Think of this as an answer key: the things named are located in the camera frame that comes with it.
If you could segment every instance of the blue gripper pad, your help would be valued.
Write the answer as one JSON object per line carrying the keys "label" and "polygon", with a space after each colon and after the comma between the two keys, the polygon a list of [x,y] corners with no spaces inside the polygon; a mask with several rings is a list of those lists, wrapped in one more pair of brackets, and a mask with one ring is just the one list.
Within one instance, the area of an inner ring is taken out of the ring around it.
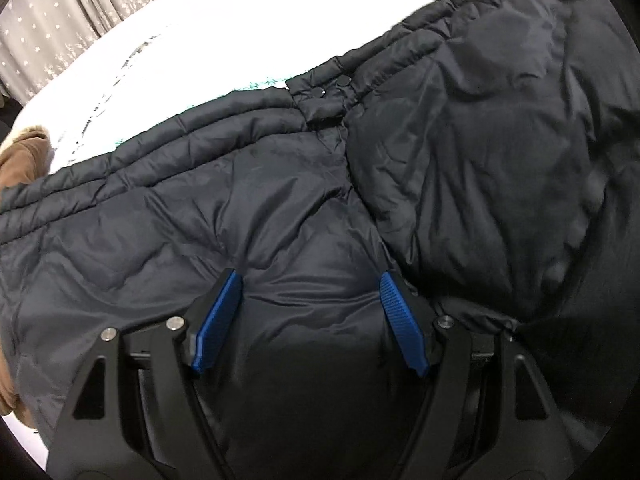
{"label": "blue gripper pad", "polygon": [[424,333],[388,272],[380,278],[380,302],[404,362],[420,377],[424,377],[429,372],[429,361],[424,351]]}
{"label": "blue gripper pad", "polygon": [[211,368],[223,343],[226,333],[236,314],[242,298],[242,277],[233,271],[205,318],[195,339],[195,352],[191,368],[201,374]]}

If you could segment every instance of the curtain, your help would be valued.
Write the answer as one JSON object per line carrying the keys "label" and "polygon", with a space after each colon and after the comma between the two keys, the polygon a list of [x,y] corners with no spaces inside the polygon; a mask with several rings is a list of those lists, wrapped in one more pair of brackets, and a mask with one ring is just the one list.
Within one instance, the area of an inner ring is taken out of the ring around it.
{"label": "curtain", "polygon": [[0,13],[0,80],[23,104],[91,44],[153,0],[9,0]]}

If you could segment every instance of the black puffer jacket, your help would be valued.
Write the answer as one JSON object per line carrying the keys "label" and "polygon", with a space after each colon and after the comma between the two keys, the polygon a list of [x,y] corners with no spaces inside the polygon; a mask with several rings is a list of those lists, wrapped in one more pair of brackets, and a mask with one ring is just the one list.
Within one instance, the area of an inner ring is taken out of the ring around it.
{"label": "black puffer jacket", "polygon": [[386,478],[424,394],[380,306],[394,268],[476,330],[519,330],[593,447],[640,365],[639,81],[608,0],[440,0],[288,89],[6,192],[21,397],[50,439],[101,329],[234,267],[244,301],[198,388],[236,476]]}

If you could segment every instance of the silver screw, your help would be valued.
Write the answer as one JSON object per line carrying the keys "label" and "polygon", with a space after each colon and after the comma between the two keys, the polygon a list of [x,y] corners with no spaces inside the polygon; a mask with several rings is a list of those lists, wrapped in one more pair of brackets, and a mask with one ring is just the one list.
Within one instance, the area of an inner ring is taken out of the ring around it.
{"label": "silver screw", "polygon": [[173,316],[166,320],[166,327],[169,330],[180,330],[184,326],[184,318]]}
{"label": "silver screw", "polygon": [[455,325],[455,320],[451,316],[440,316],[438,318],[438,326],[444,330],[449,330]]}
{"label": "silver screw", "polygon": [[105,328],[100,334],[100,339],[109,342],[118,335],[118,331],[113,327]]}

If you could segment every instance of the brown garment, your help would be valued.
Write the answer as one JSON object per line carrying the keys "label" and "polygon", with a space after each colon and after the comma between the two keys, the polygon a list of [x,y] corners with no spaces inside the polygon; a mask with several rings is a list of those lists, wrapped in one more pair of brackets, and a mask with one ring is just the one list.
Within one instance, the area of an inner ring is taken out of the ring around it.
{"label": "brown garment", "polygon": [[[42,126],[17,132],[14,141],[0,153],[0,199],[5,187],[28,184],[47,174],[51,143]],[[0,344],[0,415],[14,412],[21,423],[35,428],[31,413],[15,391],[14,380]]]}

